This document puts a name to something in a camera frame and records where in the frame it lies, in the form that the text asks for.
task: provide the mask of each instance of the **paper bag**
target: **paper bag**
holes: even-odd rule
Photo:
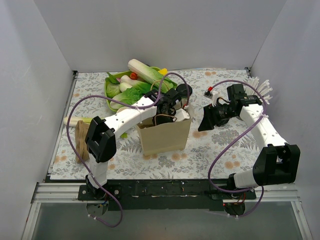
[[[190,104],[186,111],[190,115],[188,120],[152,126],[152,118],[148,118],[135,126],[145,156],[182,150],[186,147],[190,125],[195,114]]]

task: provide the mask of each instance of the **white cable tie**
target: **white cable tie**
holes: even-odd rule
[[[254,81],[255,81],[255,80],[254,80],[252,77],[249,78],[248,83],[249,83],[249,85],[250,85],[251,87],[253,86]],[[247,86],[247,88],[245,89],[247,95],[251,95],[251,93],[252,93],[252,91],[253,91],[253,90],[251,89],[251,87]]]
[[[136,110],[139,112],[139,116],[140,116],[140,121],[139,123],[142,122],[142,115],[141,115],[141,112],[140,112],[140,108],[138,108],[138,105],[135,106]]]
[[[261,94],[262,91],[266,90],[266,89],[269,89],[269,86],[267,85],[260,85],[258,88],[257,88],[257,91],[258,93]]]
[[[258,78],[258,77],[255,77],[255,78],[254,78],[254,85],[253,85],[253,87],[254,87],[255,89],[257,89],[258,85],[259,85],[259,78]]]
[[[263,114],[262,112],[260,112],[260,114],[258,115],[258,118],[260,118],[260,117],[264,117],[264,118],[269,118],[269,116],[268,115],[266,115],[266,114]]]
[[[257,91],[260,93],[264,87],[268,87],[270,85],[269,80],[265,80],[261,85],[257,88]]]
[[[219,97],[219,93],[216,90],[212,90],[211,94],[212,94],[211,103],[212,103],[212,106],[215,106],[217,105],[217,99]]]
[[[272,90],[273,90],[272,87],[266,88],[263,91],[261,91],[260,94],[263,96],[263,95],[266,95],[268,92],[271,92]]]

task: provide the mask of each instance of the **wire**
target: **wire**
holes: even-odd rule
[[[155,81],[154,83],[152,83],[151,87],[150,87],[150,91],[152,90],[152,88],[154,87],[155,83],[160,82],[160,80]],[[164,81],[163,84],[166,86],[167,89],[169,89],[168,85],[166,84],[166,82]]]
[[[254,210],[256,210],[256,208],[258,207],[258,205],[260,204],[263,196],[264,196],[264,193],[265,193],[265,188],[264,186],[261,186],[261,196],[259,197],[259,200],[256,202],[256,204],[253,206],[253,208],[251,208],[249,211],[247,211],[246,213],[242,214],[242,215],[225,215],[225,214],[222,214],[222,213],[218,213],[218,212],[212,212],[212,211],[207,211],[208,214],[213,214],[213,215],[218,215],[218,216],[222,216],[222,217],[234,217],[234,218],[242,218],[242,217],[245,217],[249,214],[251,214]]]
[[[122,208],[120,202],[115,198],[115,196],[113,196],[109,191],[107,191],[104,187],[102,187],[101,184],[96,180],[96,178],[95,178],[95,176],[93,175],[92,171],[90,170],[90,168],[88,167],[88,165],[85,163],[85,161],[82,159],[82,157],[80,156],[80,154],[77,152],[74,144],[72,143],[71,137],[70,137],[70,132],[69,132],[69,126],[70,126],[70,120],[71,120],[72,114],[74,113],[74,111],[76,110],[76,107],[77,107],[81,102],[83,102],[84,100],[90,99],[90,98],[101,98],[101,99],[110,100],[110,101],[112,101],[112,102],[115,102],[115,103],[117,103],[117,104],[121,104],[121,105],[123,105],[123,106],[129,107],[129,108],[132,108],[132,109],[137,109],[137,108],[138,108],[138,109],[147,109],[147,108],[150,108],[150,107],[152,107],[152,106],[154,106],[154,105],[156,105],[156,104],[158,103],[158,101],[159,101],[159,99],[160,99],[160,95],[161,95],[160,93],[161,93],[162,83],[163,83],[163,81],[165,80],[165,78],[166,78],[168,75],[176,75],[176,76],[178,76],[179,78],[181,78],[181,79],[183,80],[184,84],[186,85],[186,90],[187,90],[187,101],[186,101],[186,105],[188,105],[188,103],[189,103],[189,98],[190,98],[190,92],[189,92],[189,88],[188,88],[188,84],[187,84],[186,80],[185,80],[180,74],[178,74],[178,73],[168,72],[166,75],[164,75],[164,76],[162,77],[162,79],[161,79],[161,81],[160,81],[159,89],[158,89],[158,95],[157,95],[157,98],[156,98],[155,102],[154,102],[153,104],[148,105],[148,106],[138,106],[138,107],[137,107],[137,106],[129,105],[129,104],[124,103],[124,102],[120,102],[120,101],[114,100],[114,99],[112,99],[112,98],[110,98],[110,97],[107,97],[107,96],[102,96],[102,95],[90,95],[90,96],[86,96],[86,97],[80,99],[80,100],[73,106],[73,108],[72,108],[71,111],[70,111],[70,114],[69,114],[69,117],[68,117],[68,120],[67,120],[67,123],[66,123],[66,136],[67,136],[68,141],[69,141],[69,143],[70,143],[70,145],[71,145],[71,148],[73,149],[75,155],[79,158],[79,160],[81,161],[81,163],[84,165],[84,167],[85,167],[86,170],[88,171],[89,175],[91,175],[91,177],[92,177],[93,181],[95,182],[95,184],[97,184],[98,187],[99,187],[102,191],[104,191],[107,195],[109,195],[109,196],[116,202],[116,204],[119,206],[119,209],[120,209],[120,219],[119,219],[119,221],[118,221],[117,223],[115,223],[115,224],[110,224],[110,223],[104,221],[103,219],[101,219],[101,218],[99,218],[99,217],[97,217],[97,216],[91,215],[91,214],[89,214],[89,217],[92,217],[93,219],[98,220],[99,222],[103,223],[104,225],[106,225],[106,226],[108,226],[108,227],[110,227],[110,228],[117,227],[117,226],[121,223],[121,221],[122,221],[122,219],[123,219],[124,211],[123,211],[123,208]]]
[[[235,144],[238,140],[240,140],[243,136],[245,136],[248,132],[250,132],[260,121],[261,119],[264,117],[264,115],[266,114],[266,111],[267,111],[267,102],[266,100],[264,99],[264,97],[253,87],[251,86],[250,84],[246,83],[246,82],[243,82],[243,81],[238,81],[238,80],[224,80],[224,81],[221,81],[221,82],[218,82],[217,84],[213,85],[212,86],[212,89],[214,89],[216,86],[220,85],[220,84],[223,84],[223,83],[230,83],[230,82],[233,82],[233,83],[240,83],[240,84],[243,84],[243,85],[246,85],[248,86],[249,88],[251,88],[253,91],[255,91],[255,93],[261,98],[262,102],[263,102],[263,111],[262,111],[262,115],[255,121],[254,124],[252,124],[247,130],[245,130],[242,134],[240,134],[238,137],[236,137],[231,143],[229,143],[228,146],[225,147],[225,149],[223,149],[219,154],[218,156],[214,159],[214,161],[212,162],[210,168],[209,168],[209,171],[208,171],[208,180],[209,180],[209,183],[214,187],[216,188],[217,190],[219,191],[222,191],[222,192],[225,192],[225,193],[229,193],[229,194],[233,194],[233,193],[242,193],[242,192],[247,192],[247,191],[250,191],[252,188],[244,188],[244,189],[240,189],[240,190],[226,190],[226,189],[223,189],[219,186],[217,186],[216,184],[214,184],[214,182],[211,180],[211,172],[212,172],[212,169],[214,168],[215,164],[217,163],[217,161],[221,158],[221,156],[223,154],[225,154],[225,152],[231,148],[231,146],[233,144]],[[256,208],[257,206],[259,205],[259,203],[261,202],[262,200],[262,197],[264,195],[264,187],[262,187],[262,193],[261,193],[261,196],[258,200],[258,202],[256,203],[256,205],[250,210],[248,211],[247,213],[241,215],[241,217],[244,217],[250,213],[252,213]]]
[[[225,100],[223,97],[218,97],[218,98],[216,99],[216,103],[217,103],[217,104],[219,104],[219,99],[222,99],[222,100],[225,101],[227,104],[230,103],[229,101]]]
[[[236,205],[237,205],[237,204],[243,204],[243,203],[245,202],[245,199],[246,199],[246,193],[245,193],[245,192],[243,193],[243,200],[242,200],[242,202],[240,202],[241,197],[242,197],[242,195],[239,197],[238,201],[233,202],[233,204],[236,204]]]

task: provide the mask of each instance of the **white wall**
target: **white wall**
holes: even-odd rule
[[[32,0],[0,0],[0,239],[20,239],[72,71]]]
[[[286,0],[34,0],[81,72],[252,66]]]
[[[320,239],[319,13],[320,0],[288,0],[252,67],[274,88],[270,119],[301,150],[296,185],[314,239]]]

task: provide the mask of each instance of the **black base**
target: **black base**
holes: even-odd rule
[[[218,186],[225,186],[227,179],[213,181]],[[223,211],[225,199],[238,199],[229,193],[213,188],[207,179],[143,179],[143,180],[108,180],[103,186],[121,203],[124,210],[140,209],[209,209]],[[79,201],[104,200],[102,190],[93,194],[87,185],[79,188]],[[246,192],[246,199],[256,199],[255,192]],[[109,211],[118,211],[119,207],[112,199]]]

